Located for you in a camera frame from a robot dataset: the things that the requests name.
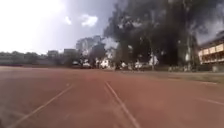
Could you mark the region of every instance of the white car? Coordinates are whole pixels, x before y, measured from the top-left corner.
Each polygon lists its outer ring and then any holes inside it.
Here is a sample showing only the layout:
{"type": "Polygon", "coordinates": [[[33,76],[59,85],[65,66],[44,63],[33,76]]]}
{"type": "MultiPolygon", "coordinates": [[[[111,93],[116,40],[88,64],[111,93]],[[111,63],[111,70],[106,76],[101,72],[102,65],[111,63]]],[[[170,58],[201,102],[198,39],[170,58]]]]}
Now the white car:
{"type": "Polygon", "coordinates": [[[83,63],[82,67],[83,68],[91,68],[91,65],[90,65],[90,63],[85,62],[85,63],[83,63]]]}

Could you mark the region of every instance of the white lane line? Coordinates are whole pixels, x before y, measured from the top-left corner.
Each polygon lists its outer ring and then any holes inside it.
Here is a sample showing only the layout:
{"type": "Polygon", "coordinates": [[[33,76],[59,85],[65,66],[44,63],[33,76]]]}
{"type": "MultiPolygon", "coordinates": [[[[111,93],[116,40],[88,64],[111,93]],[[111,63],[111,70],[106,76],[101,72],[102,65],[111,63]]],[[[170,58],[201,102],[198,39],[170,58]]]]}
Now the white lane line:
{"type": "Polygon", "coordinates": [[[130,111],[128,110],[128,108],[126,107],[126,105],[124,104],[124,102],[119,98],[119,96],[117,95],[117,93],[114,91],[114,89],[110,86],[109,83],[106,82],[106,87],[109,89],[109,91],[112,93],[112,95],[114,96],[115,100],[119,103],[119,105],[121,106],[121,108],[123,109],[123,111],[125,112],[125,114],[128,116],[129,120],[131,121],[131,123],[134,125],[135,128],[141,128],[141,126],[139,125],[138,121],[135,119],[135,117],[130,113],[130,111]]]}
{"type": "Polygon", "coordinates": [[[53,101],[55,101],[56,99],[58,99],[60,96],[62,96],[63,94],[65,94],[66,92],[68,92],[69,90],[71,90],[72,88],[73,88],[73,86],[67,87],[66,89],[64,89],[63,91],[61,91],[59,94],[57,94],[56,96],[54,96],[52,99],[50,99],[49,101],[47,101],[46,103],[44,103],[43,105],[41,105],[40,107],[38,107],[37,109],[35,109],[34,111],[32,111],[31,113],[29,113],[26,116],[22,117],[21,119],[19,119],[18,121],[16,121],[14,124],[10,125],[7,128],[16,128],[20,123],[22,123],[26,119],[30,118],[35,113],[41,111],[43,108],[45,108],[46,106],[48,106],[50,103],[52,103],[53,101]]]}
{"type": "Polygon", "coordinates": [[[224,103],[218,102],[218,101],[215,101],[215,100],[203,99],[203,98],[198,98],[197,100],[224,106],[224,103]]]}
{"type": "Polygon", "coordinates": [[[218,85],[218,83],[214,83],[214,82],[201,82],[202,84],[205,84],[207,86],[215,86],[218,85]]]}

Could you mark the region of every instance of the sky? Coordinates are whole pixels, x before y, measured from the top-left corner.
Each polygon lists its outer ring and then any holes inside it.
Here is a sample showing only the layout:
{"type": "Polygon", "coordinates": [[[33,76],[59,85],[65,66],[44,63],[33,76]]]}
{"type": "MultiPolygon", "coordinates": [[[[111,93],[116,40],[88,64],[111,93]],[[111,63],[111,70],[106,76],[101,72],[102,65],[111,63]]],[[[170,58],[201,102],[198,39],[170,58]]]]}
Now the sky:
{"type": "Polygon", "coordinates": [[[0,0],[0,51],[46,53],[101,35],[116,0],[0,0]]]}

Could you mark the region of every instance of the green tree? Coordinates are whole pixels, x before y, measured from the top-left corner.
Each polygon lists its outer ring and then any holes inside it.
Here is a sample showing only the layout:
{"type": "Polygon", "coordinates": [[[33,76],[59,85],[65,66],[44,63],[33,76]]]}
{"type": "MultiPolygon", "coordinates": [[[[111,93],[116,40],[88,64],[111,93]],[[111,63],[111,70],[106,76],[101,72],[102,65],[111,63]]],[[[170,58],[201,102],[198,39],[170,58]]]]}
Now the green tree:
{"type": "Polygon", "coordinates": [[[24,55],[27,64],[36,64],[38,60],[38,54],[35,52],[27,52],[24,55]]]}

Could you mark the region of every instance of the yellow building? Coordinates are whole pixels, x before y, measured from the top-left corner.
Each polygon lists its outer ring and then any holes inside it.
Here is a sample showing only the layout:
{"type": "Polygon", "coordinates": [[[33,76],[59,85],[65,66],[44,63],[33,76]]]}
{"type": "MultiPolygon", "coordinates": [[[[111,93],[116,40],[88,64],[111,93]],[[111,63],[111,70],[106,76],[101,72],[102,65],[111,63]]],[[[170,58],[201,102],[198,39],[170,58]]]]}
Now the yellow building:
{"type": "Polygon", "coordinates": [[[224,32],[201,45],[198,56],[201,64],[224,63],[224,32]]]}

